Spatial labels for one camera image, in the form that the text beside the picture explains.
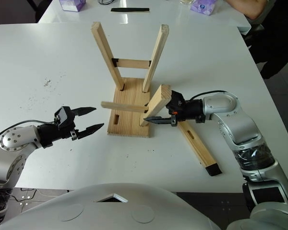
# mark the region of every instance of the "cable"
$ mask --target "cable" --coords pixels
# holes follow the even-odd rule
[[[195,95],[193,96],[190,101],[192,101],[194,98],[196,97],[199,97],[199,96],[202,96],[202,95],[205,95],[205,94],[209,94],[209,93],[214,93],[214,92],[227,92],[227,91],[224,91],[224,90],[213,90],[213,91],[208,91],[208,92],[203,92],[203,93],[200,93],[198,95]]]
[[[26,121],[21,121],[21,122],[18,122],[18,123],[16,123],[16,124],[14,124],[14,125],[6,128],[6,129],[3,130],[3,131],[1,131],[1,132],[0,132],[0,135],[1,135],[2,133],[4,133],[6,130],[10,129],[10,128],[13,128],[13,127],[15,127],[15,126],[18,126],[18,125],[21,125],[21,124],[27,123],[27,122],[36,122],[36,123],[42,123],[42,124],[47,124],[47,125],[52,124],[52,122],[45,122],[45,121],[38,121],[38,120],[26,120]]]
[[[26,198],[26,199],[22,199],[22,200],[17,200],[17,198],[15,196],[13,196],[12,194],[9,194],[9,193],[7,193],[7,194],[9,194],[11,197],[13,197],[17,202],[23,202],[25,200],[32,200],[34,198],[36,192],[37,192],[37,189],[34,191],[31,198]]]
[[[115,0],[108,0],[108,1],[104,2],[104,0],[98,0],[98,3],[100,5],[109,5],[109,4],[113,3],[114,1]]]
[[[48,197],[58,197],[58,195],[46,195],[46,194],[43,194],[38,188],[37,188],[38,192],[42,195],[42,196],[48,196]]]

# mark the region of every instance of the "purple tissue box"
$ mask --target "purple tissue box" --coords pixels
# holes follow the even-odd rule
[[[64,11],[79,12],[84,6],[86,0],[60,0],[61,7]]]
[[[195,0],[191,6],[191,10],[206,15],[210,15],[214,10],[216,0]]]

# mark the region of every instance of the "wooden plank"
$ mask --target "wooden plank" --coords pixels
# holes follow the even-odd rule
[[[149,70],[145,76],[145,80],[143,83],[143,88],[142,91],[143,92],[148,92],[150,83],[153,79],[156,67],[158,65],[163,47],[165,45],[165,42],[168,38],[168,33],[169,33],[169,28],[168,25],[164,25],[162,24],[158,33],[158,37],[156,40],[156,44],[155,44],[155,48],[153,50],[153,54],[152,54],[152,58],[151,58],[151,63],[150,63],[150,67]]]
[[[124,90],[115,89],[114,103],[144,106],[149,102],[150,92],[142,92],[144,79],[123,78],[123,81],[125,84]],[[111,110],[108,134],[148,138],[150,126],[139,126],[140,116],[141,113]]]
[[[147,106],[140,106],[133,104],[119,104],[114,102],[101,102],[101,107],[120,111],[130,111],[135,113],[145,113],[145,111],[148,110]]]
[[[146,126],[149,122],[144,118],[155,116],[164,106],[169,103],[172,98],[172,90],[170,85],[160,85],[154,94],[153,98],[148,103],[148,111],[146,114],[141,114],[140,126]]]
[[[210,154],[200,137],[194,131],[187,121],[178,122],[178,128],[188,141],[193,152],[196,154],[201,165],[203,165],[211,176],[222,173],[217,165],[216,160]]]
[[[116,84],[116,87],[119,90],[122,90],[124,88],[124,82],[122,77],[120,76],[118,68],[114,67],[113,65],[112,62],[113,54],[100,22],[93,23],[91,31],[97,42],[100,52],[106,62],[106,65],[111,73],[111,76]]]
[[[150,61],[147,60],[134,60],[134,59],[121,59],[116,62],[117,67],[135,68],[135,69],[149,69]]]

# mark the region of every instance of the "black end cap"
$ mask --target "black end cap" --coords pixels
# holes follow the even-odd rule
[[[206,167],[206,170],[210,176],[216,176],[222,173],[217,163],[209,165]]]

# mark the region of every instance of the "wooden leg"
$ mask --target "wooden leg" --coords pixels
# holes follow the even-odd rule
[[[104,30],[101,27],[101,24],[99,22],[93,23],[91,31],[97,42],[100,52],[107,64],[107,67],[112,75],[112,78],[115,81],[116,87],[119,90],[122,90],[124,88],[124,81],[120,76],[118,68],[113,65],[112,62],[113,54],[111,52],[110,46],[108,44]]]
[[[148,72],[145,76],[145,79],[144,79],[143,88],[142,88],[143,92],[148,92],[148,90],[149,90],[150,82],[153,79],[153,76],[154,76],[157,64],[159,62],[164,44],[165,44],[167,37],[168,37],[168,32],[169,32],[168,25],[162,24],[160,27],[159,33],[158,33],[155,48],[153,50],[150,67],[149,67],[149,70],[148,70]]]
[[[106,109],[115,109],[120,111],[129,111],[135,113],[145,113],[148,111],[147,106],[133,105],[133,104],[120,104],[114,102],[101,102],[101,107]]]
[[[148,124],[144,118],[154,116],[169,103],[172,98],[172,90],[170,85],[160,85],[152,99],[148,103],[148,111],[146,114],[142,114],[140,118],[140,126],[146,126]]]
[[[221,174],[221,170],[210,154],[206,146],[201,141],[200,137],[194,131],[194,129],[190,126],[187,121],[178,122],[178,128],[188,141],[189,145],[191,146],[193,152],[196,154],[198,160],[200,161],[201,165],[203,165],[206,170],[208,171],[210,176],[215,176]]]

